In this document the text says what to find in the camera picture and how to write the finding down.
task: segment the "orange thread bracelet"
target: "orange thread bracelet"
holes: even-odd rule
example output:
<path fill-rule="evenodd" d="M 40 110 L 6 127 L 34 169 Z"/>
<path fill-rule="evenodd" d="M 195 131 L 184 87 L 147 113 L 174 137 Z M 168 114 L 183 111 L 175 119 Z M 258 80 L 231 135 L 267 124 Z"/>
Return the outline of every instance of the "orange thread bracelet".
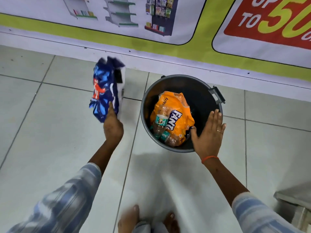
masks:
<path fill-rule="evenodd" d="M 207 157 L 205 157 L 205 158 L 202 159 L 202 164 L 203 164 L 206 160 L 208 160 L 209 158 L 217 158 L 217 159 L 219 159 L 217 156 L 207 156 Z"/>

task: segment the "bare foot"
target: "bare foot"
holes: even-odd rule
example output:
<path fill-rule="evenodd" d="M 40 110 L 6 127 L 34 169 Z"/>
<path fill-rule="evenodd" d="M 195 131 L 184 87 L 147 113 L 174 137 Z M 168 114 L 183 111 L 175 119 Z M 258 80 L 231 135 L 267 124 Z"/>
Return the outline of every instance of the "bare foot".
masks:
<path fill-rule="evenodd" d="M 134 227 L 139 222 L 139 207 L 134 205 L 133 208 L 122 214 L 118 222 L 118 233 L 132 233 Z"/>
<path fill-rule="evenodd" d="M 166 215 L 163 224 L 169 233 L 180 233 L 180 228 L 173 212 L 169 212 Z"/>

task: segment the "striped shirt sleeve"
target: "striped shirt sleeve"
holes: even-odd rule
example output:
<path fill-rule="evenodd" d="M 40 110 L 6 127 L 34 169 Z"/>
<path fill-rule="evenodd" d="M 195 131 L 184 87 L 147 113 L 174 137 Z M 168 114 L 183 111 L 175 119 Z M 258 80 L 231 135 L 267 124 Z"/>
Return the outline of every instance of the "striped shirt sleeve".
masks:
<path fill-rule="evenodd" d="M 92 207 L 101 181 L 94 163 L 83 166 L 77 175 L 39 201 L 29 218 L 8 233 L 79 232 Z"/>
<path fill-rule="evenodd" d="M 235 197 L 232 211 L 243 233 L 302 233 L 250 192 Z"/>

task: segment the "fanta packaging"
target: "fanta packaging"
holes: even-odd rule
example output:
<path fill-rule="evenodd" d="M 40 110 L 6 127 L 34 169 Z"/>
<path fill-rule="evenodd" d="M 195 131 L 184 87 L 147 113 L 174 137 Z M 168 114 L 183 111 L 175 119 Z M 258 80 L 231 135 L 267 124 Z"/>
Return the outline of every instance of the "fanta packaging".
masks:
<path fill-rule="evenodd" d="M 94 116 L 103 123 L 106 119 L 109 102 L 118 114 L 124 92 L 125 65 L 116 58 L 100 58 L 94 67 L 94 93 L 89 104 Z"/>
<path fill-rule="evenodd" d="M 166 105 L 172 108 L 169 120 L 166 124 L 166 131 L 179 137 L 182 144 L 189 136 L 189 130 L 194 126 L 194 119 L 190 113 L 190 107 L 182 93 L 165 91 L 159 95 L 159 101 L 156 103 L 153 112 L 150 115 L 151 125 L 153 124 L 160 105 Z"/>

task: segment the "tile floor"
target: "tile floor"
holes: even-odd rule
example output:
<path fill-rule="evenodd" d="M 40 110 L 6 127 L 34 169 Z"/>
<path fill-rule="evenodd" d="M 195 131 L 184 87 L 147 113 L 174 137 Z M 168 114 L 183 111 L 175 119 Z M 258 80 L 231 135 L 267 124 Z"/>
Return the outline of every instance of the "tile floor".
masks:
<path fill-rule="evenodd" d="M 102 126 L 88 109 L 94 64 L 0 46 L 1 232 L 22 221 L 103 143 Z M 196 154 L 169 152 L 146 135 L 141 99 L 160 76 L 126 69 L 120 112 L 124 137 L 81 232 L 117 232 L 116 220 L 133 204 L 147 218 L 161 219 L 174 210 L 182 232 L 241 232 Z M 228 124 L 220 159 L 250 191 L 278 209 L 276 190 L 309 181 L 311 103 L 219 89 Z"/>

